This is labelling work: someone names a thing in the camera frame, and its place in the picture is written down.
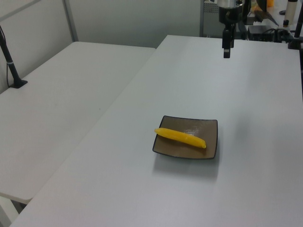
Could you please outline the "black Franka gripper body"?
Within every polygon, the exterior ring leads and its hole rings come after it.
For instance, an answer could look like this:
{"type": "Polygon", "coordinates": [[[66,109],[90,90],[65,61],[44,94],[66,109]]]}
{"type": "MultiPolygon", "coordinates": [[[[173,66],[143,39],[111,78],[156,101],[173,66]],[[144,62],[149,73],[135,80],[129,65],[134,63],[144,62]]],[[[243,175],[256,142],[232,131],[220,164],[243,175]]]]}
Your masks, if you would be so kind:
{"type": "Polygon", "coordinates": [[[224,24],[225,29],[231,31],[235,24],[242,20],[243,7],[235,8],[219,7],[219,22],[224,24]]]}

